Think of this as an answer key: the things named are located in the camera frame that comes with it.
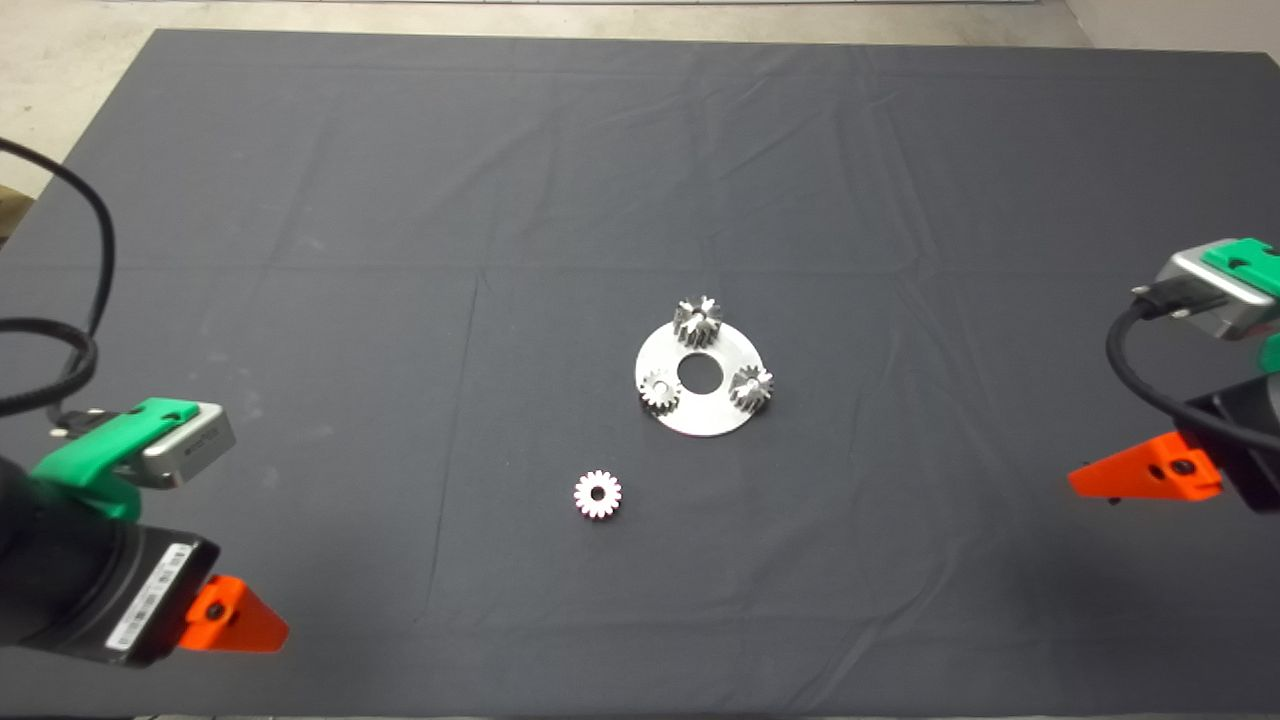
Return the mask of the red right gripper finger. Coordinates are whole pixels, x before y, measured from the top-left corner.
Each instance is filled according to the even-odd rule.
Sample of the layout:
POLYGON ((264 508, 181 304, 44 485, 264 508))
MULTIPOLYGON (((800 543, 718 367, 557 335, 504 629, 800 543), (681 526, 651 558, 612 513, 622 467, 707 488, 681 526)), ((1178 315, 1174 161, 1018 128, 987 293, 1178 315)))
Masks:
POLYGON ((1222 474, 1198 441, 1179 430, 1156 436, 1068 474, 1076 495, 1201 502, 1222 493, 1222 474))

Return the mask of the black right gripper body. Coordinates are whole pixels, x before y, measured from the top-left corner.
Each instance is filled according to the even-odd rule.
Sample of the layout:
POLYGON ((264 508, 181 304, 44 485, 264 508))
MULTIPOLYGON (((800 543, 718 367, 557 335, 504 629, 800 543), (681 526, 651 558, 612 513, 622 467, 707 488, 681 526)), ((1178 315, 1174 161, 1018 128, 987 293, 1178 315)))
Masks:
MULTIPOLYGON (((1190 401, 1190 406, 1224 421, 1276 437, 1277 383, 1277 378, 1254 378, 1196 397, 1190 401)), ((1199 443, 1253 512, 1279 511, 1276 454, 1249 448, 1216 436, 1207 436, 1199 443)))

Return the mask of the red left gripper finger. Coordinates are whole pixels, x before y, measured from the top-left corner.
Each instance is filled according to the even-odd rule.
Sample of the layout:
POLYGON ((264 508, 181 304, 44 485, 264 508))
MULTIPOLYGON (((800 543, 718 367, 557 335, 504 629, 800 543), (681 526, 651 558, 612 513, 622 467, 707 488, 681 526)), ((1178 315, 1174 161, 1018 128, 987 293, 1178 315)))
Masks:
POLYGON ((243 580, 214 575, 188 607, 178 647, 200 652, 274 653, 283 648, 288 637, 285 620, 243 580))

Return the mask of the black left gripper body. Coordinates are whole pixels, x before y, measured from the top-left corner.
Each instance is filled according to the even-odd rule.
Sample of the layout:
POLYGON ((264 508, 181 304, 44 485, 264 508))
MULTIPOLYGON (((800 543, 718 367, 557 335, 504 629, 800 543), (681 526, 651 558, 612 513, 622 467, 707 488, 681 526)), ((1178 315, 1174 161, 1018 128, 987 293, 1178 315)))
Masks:
POLYGON ((148 667, 168 657, 186 614, 219 559, 219 546, 195 533, 124 524, 88 591, 35 637, 45 653, 148 667))

